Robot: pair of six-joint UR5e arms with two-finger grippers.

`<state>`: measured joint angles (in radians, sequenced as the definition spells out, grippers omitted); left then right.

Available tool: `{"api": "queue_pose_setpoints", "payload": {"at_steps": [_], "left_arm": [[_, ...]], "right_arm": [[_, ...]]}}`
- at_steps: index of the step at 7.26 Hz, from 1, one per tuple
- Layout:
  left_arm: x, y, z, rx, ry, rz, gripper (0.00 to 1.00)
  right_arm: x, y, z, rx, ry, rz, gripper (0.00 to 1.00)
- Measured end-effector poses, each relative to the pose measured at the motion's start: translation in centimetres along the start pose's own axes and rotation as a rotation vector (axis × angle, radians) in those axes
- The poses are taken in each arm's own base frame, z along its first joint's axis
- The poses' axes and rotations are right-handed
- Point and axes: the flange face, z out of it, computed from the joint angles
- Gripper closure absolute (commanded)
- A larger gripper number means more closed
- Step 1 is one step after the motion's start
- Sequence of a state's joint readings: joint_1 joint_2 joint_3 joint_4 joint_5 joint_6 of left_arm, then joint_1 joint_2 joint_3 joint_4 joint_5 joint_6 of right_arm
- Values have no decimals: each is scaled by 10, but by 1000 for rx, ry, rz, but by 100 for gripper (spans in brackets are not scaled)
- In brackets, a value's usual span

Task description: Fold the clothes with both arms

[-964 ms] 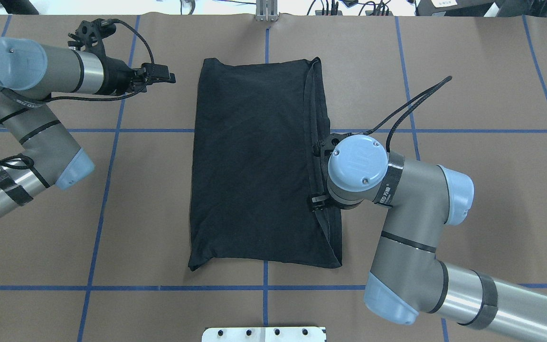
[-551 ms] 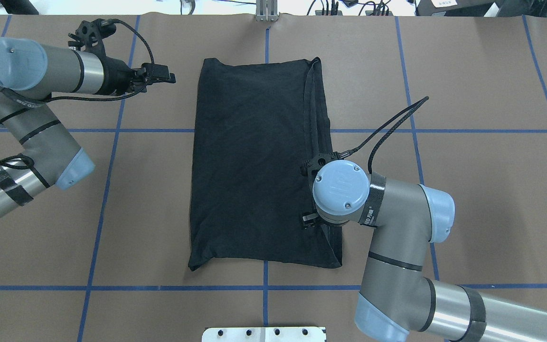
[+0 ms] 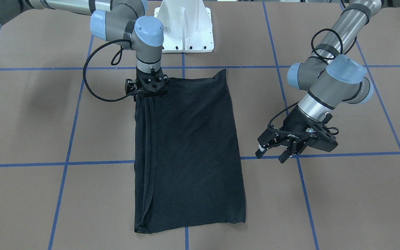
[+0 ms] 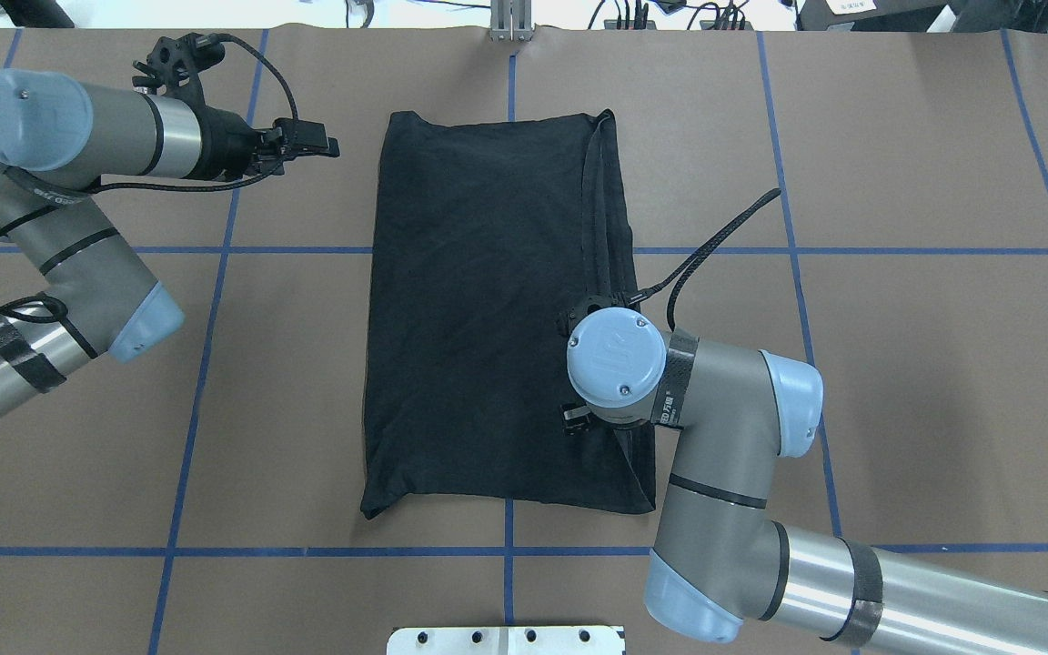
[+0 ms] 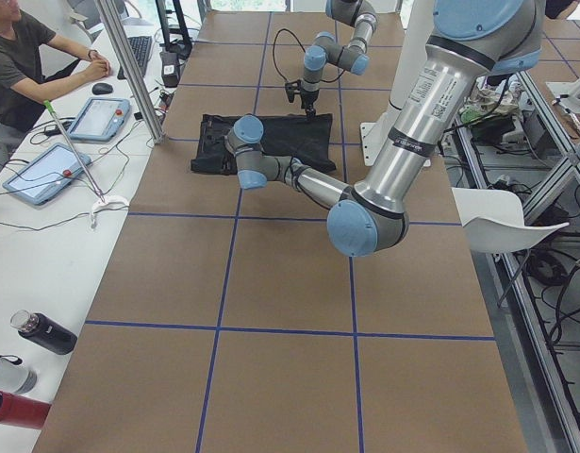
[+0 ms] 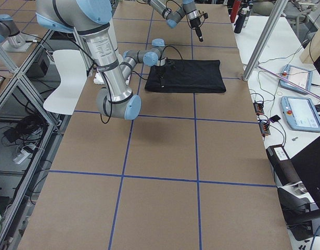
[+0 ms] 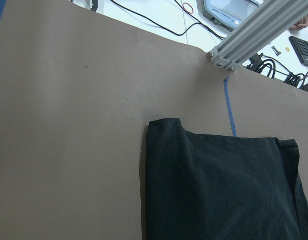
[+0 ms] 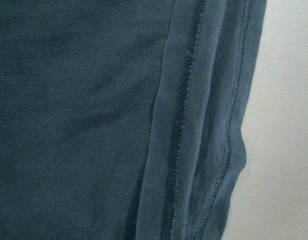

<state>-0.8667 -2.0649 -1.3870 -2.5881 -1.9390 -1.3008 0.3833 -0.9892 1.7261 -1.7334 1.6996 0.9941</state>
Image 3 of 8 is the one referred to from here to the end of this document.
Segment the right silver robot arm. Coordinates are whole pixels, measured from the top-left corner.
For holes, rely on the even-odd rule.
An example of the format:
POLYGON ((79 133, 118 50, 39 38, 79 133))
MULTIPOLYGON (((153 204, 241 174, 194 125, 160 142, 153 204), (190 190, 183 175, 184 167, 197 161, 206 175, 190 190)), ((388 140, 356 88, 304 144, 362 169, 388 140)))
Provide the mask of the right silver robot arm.
POLYGON ((120 46, 115 55, 121 59, 124 50, 134 50, 136 79, 127 79, 126 96, 143 98, 168 93, 168 77, 161 69, 164 42, 163 24, 146 16, 146 0, 0 0, 1 27, 27 10, 63 10, 88 15, 90 30, 96 38, 120 46))

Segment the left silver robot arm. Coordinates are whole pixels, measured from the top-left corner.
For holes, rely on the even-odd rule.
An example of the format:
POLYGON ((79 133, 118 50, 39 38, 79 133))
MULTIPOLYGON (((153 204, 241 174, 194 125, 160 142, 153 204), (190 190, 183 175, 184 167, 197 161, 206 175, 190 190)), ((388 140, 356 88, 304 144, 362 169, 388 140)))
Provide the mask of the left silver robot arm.
POLYGON ((342 102, 365 103, 374 92, 366 78, 367 69, 347 53, 362 28, 384 8, 400 8, 400 0, 350 0, 333 27, 321 30, 327 32, 323 40, 318 45, 311 42, 312 53, 307 60, 291 65, 288 84, 306 94, 287 108, 290 113, 281 128, 268 122, 258 137, 258 159, 279 146, 285 148, 279 156, 281 163, 301 155, 307 147, 331 152, 338 146, 338 128, 327 127, 333 110, 342 102))

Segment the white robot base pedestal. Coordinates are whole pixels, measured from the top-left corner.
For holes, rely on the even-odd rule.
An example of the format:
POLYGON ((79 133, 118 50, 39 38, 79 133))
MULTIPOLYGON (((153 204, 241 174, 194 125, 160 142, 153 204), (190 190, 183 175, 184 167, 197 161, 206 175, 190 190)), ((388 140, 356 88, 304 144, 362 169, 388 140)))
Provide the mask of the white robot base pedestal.
POLYGON ((163 53, 214 51, 211 9, 202 0, 163 0, 154 17, 164 27, 163 53))

